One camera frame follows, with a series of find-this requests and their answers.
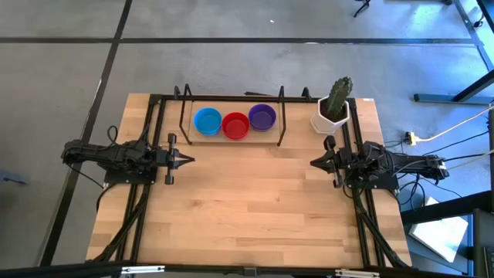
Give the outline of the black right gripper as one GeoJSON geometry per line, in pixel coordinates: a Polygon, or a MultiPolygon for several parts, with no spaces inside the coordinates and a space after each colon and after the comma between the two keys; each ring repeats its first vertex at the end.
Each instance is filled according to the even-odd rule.
{"type": "Polygon", "coordinates": [[[323,156],[312,160],[310,164],[315,168],[325,171],[327,174],[333,174],[333,186],[335,188],[341,188],[346,182],[344,181],[340,170],[348,169],[350,152],[346,147],[342,147],[336,151],[336,146],[335,137],[333,135],[327,135],[324,140],[326,153],[323,156]]]}

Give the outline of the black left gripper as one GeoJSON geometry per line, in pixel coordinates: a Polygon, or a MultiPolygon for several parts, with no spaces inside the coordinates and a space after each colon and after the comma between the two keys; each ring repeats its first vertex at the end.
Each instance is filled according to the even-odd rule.
{"type": "Polygon", "coordinates": [[[174,133],[169,133],[167,136],[168,149],[163,149],[162,147],[158,147],[155,150],[154,155],[154,163],[157,167],[166,167],[167,173],[165,175],[165,184],[173,185],[174,184],[174,171],[179,167],[194,162],[195,159],[193,157],[187,156],[186,154],[182,154],[177,148],[177,136],[174,133]]]}

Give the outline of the blue plastic mini bowl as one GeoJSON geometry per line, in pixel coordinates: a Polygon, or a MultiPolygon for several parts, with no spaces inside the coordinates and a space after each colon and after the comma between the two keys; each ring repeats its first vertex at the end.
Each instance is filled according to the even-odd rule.
{"type": "Polygon", "coordinates": [[[215,136],[222,125],[222,115],[212,107],[200,109],[194,117],[195,129],[205,136],[215,136]]]}

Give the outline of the red plastic mini bowl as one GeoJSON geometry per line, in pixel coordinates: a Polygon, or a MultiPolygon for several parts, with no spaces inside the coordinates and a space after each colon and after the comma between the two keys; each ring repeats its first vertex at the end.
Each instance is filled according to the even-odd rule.
{"type": "Polygon", "coordinates": [[[231,112],[222,120],[223,134],[231,140],[243,139],[248,134],[249,128],[249,119],[240,112],[231,112]]]}

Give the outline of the purple plastic mini bowl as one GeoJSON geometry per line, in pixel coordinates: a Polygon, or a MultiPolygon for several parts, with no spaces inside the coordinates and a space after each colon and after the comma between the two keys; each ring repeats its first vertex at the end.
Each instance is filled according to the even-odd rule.
{"type": "Polygon", "coordinates": [[[250,125],[257,131],[267,131],[272,128],[276,118],[275,110],[264,103],[254,105],[249,111],[250,125]]]}

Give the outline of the green cactus in white pot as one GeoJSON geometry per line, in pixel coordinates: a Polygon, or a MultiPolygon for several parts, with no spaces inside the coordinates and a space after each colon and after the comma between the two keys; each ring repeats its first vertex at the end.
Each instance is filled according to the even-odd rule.
{"type": "Polygon", "coordinates": [[[327,97],[318,100],[317,111],[310,123],[318,134],[334,134],[350,118],[350,105],[347,101],[353,89],[350,77],[339,78],[331,87],[327,97]]]}

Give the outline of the white sheet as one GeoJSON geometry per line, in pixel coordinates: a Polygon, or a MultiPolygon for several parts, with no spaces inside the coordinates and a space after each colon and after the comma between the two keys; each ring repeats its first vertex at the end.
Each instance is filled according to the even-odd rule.
{"type": "Polygon", "coordinates": [[[449,263],[453,263],[468,225],[462,217],[455,216],[414,224],[408,235],[449,263]]]}

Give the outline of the black stand foot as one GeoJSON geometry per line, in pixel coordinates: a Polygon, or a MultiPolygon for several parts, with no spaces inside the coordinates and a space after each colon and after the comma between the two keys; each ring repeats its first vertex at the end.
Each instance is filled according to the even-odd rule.
{"type": "Polygon", "coordinates": [[[370,7],[371,0],[355,0],[356,2],[361,2],[362,5],[360,8],[354,13],[354,18],[358,17],[363,11],[370,7]]]}

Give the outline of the black desk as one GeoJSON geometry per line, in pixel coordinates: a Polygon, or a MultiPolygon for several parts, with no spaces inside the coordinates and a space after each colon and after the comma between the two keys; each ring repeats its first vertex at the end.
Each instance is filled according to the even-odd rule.
{"type": "Polygon", "coordinates": [[[474,275],[494,278],[494,193],[480,192],[401,213],[404,224],[418,224],[456,216],[473,215],[474,275]]]}

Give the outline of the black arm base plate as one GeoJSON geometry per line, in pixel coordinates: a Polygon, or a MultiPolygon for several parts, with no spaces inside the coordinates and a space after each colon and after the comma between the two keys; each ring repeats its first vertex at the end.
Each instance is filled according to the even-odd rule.
{"type": "Polygon", "coordinates": [[[156,181],[156,176],[157,169],[141,173],[109,170],[105,174],[104,182],[108,184],[151,184],[156,181]]]}
{"type": "Polygon", "coordinates": [[[389,174],[363,176],[357,173],[350,175],[346,181],[350,188],[369,188],[395,190],[398,187],[398,180],[389,174]]]}

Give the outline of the silver metal bracket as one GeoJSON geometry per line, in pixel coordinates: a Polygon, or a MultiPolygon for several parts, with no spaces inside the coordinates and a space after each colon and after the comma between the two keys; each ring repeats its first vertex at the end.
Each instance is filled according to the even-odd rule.
{"type": "Polygon", "coordinates": [[[379,273],[361,270],[335,270],[335,276],[339,278],[380,278],[379,273]]]}
{"type": "Polygon", "coordinates": [[[121,275],[134,275],[143,273],[162,273],[165,271],[165,266],[123,266],[121,275]]]}

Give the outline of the black table leg frame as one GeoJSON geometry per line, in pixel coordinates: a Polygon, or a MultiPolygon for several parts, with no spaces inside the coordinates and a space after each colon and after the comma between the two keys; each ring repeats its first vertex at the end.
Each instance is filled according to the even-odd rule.
{"type": "Polygon", "coordinates": [[[482,61],[486,65],[488,73],[480,77],[471,85],[467,86],[463,91],[456,95],[443,94],[427,94],[417,93],[413,100],[417,103],[450,103],[450,104],[469,104],[469,105],[489,105],[494,104],[494,97],[479,97],[478,94],[484,89],[494,84],[494,58],[490,59],[485,51],[483,42],[476,33],[476,28],[486,22],[487,26],[494,33],[494,0],[475,0],[482,13],[481,18],[476,21],[471,21],[466,11],[464,10],[460,0],[451,0],[458,10],[465,23],[465,27],[469,31],[469,35],[473,39],[474,45],[478,50],[482,61]]]}

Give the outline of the black aluminium rig frame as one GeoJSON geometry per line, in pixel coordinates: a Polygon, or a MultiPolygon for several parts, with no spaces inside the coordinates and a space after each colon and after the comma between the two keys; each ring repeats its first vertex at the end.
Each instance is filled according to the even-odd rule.
{"type": "MultiPolygon", "coordinates": [[[[467,278],[423,272],[404,261],[404,223],[386,189],[333,186],[333,174],[310,165],[326,153],[325,136],[310,118],[318,98],[286,97],[281,145],[188,144],[179,128],[181,96],[132,94],[113,144],[147,139],[176,148],[194,162],[165,184],[107,184],[90,258],[79,264],[0,271],[0,278],[100,278],[123,266],[165,266],[164,272],[243,276],[335,276],[361,270],[380,278],[467,278]]],[[[349,99],[349,120],[337,130],[336,150],[383,144],[375,103],[349,99]]]]}

